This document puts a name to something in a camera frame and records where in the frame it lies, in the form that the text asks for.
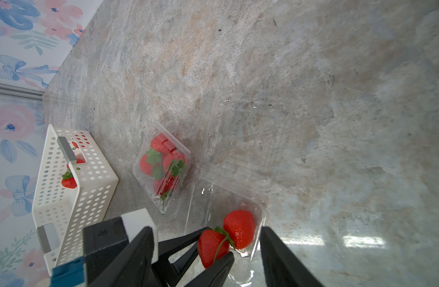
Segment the clear plastic clamshell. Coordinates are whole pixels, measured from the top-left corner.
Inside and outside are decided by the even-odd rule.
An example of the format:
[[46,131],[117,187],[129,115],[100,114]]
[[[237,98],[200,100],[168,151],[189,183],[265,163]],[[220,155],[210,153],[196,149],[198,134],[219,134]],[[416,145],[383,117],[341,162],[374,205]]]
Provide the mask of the clear plastic clamshell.
[[[161,153],[162,161],[159,166],[153,169],[153,174],[151,176],[148,176],[145,173],[143,173],[139,167],[139,162],[142,156],[146,153],[146,151],[148,151],[151,148],[150,143],[152,139],[160,133],[165,134],[176,146],[176,150],[172,153],[176,153],[176,152],[183,153],[186,157],[186,165],[183,170],[183,173],[180,176],[178,176],[179,182],[174,188],[174,190],[170,193],[170,195],[167,198],[165,198],[165,200],[161,200],[159,196],[156,196],[153,190],[153,182],[155,180],[160,180],[165,177],[171,177],[164,171],[163,168],[163,160],[165,156],[168,154]],[[141,188],[146,192],[147,196],[149,196],[149,198],[154,203],[156,208],[161,212],[161,214],[165,214],[168,211],[172,202],[174,201],[175,196],[177,196],[178,193],[180,193],[184,185],[184,180],[187,176],[190,165],[191,165],[191,152],[188,150],[188,148],[181,141],[179,141],[173,134],[171,134],[169,130],[163,127],[159,122],[155,121],[154,123],[152,123],[152,125],[150,125],[149,129],[147,130],[147,133],[145,134],[137,159],[133,164],[132,172],[136,180],[139,182]]]
[[225,157],[194,162],[191,167],[193,191],[185,232],[203,227],[218,234],[220,247],[214,247],[206,263],[231,252],[235,262],[229,279],[249,285],[259,235],[268,217],[268,192],[274,170],[264,157]]

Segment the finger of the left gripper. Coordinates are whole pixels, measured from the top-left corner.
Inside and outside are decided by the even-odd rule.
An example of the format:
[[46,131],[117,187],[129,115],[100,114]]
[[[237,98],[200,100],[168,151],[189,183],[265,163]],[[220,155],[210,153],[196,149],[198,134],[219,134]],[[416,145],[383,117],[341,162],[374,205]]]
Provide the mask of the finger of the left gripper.
[[223,287],[234,262],[234,254],[227,253],[190,281],[186,287]]
[[[152,269],[161,287],[176,287],[197,258],[197,242],[200,235],[208,229],[208,227],[204,227],[188,235],[159,242],[159,259],[152,264]],[[171,263],[169,258],[185,248],[188,248],[188,250]]]

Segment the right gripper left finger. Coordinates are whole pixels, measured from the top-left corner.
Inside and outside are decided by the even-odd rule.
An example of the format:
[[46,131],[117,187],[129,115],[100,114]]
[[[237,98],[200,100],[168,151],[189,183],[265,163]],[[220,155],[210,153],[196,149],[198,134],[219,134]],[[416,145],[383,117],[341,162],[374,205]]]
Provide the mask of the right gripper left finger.
[[92,287],[154,287],[151,267],[154,236],[144,227],[111,264],[91,283]]

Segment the strawberry with stem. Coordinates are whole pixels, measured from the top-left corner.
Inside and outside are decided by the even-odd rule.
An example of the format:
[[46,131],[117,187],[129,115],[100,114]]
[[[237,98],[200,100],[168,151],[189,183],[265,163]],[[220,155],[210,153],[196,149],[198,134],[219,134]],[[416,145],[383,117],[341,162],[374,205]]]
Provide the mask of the strawberry with stem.
[[143,173],[148,176],[153,174],[153,169],[160,165],[162,161],[161,152],[150,148],[146,153],[142,156],[139,167]]

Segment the strawberry lone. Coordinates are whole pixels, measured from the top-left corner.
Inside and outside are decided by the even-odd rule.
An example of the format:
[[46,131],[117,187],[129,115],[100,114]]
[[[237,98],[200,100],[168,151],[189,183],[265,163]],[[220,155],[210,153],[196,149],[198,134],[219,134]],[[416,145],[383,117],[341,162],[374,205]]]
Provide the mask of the strawberry lone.
[[163,133],[158,134],[152,139],[150,147],[162,154],[171,154],[176,150],[173,142]]

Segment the strawberry back row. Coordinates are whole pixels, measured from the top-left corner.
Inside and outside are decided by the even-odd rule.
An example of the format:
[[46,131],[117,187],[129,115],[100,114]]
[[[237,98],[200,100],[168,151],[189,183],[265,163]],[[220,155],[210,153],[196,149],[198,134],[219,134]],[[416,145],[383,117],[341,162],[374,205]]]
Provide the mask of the strawberry back row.
[[255,228],[254,216],[247,210],[234,210],[223,221],[223,229],[234,242],[235,249],[244,249],[253,242]]
[[205,269],[224,257],[230,248],[235,249],[235,243],[222,227],[205,230],[198,240],[198,254]]
[[170,193],[174,190],[179,182],[179,177],[165,177],[153,182],[153,190],[156,196],[159,196],[161,200],[165,200]]

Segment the white perforated plastic basket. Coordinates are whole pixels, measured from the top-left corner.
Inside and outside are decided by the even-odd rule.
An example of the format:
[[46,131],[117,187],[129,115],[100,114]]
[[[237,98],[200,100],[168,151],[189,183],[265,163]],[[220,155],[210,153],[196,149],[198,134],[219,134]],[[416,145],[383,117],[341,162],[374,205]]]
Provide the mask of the white perforated plastic basket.
[[[85,164],[77,164],[69,141],[78,143]],[[61,184],[68,169],[75,189]],[[48,126],[32,216],[49,275],[83,255],[82,230],[104,220],[118,182],[88,131]]]

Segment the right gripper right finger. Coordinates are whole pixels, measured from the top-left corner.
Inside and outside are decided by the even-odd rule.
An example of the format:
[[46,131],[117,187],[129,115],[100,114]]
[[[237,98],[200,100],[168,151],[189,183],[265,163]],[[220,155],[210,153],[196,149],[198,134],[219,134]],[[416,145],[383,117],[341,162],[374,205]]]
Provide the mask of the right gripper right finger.
[[261,229],[260,246],[268,287],[323,287],[270,227]]

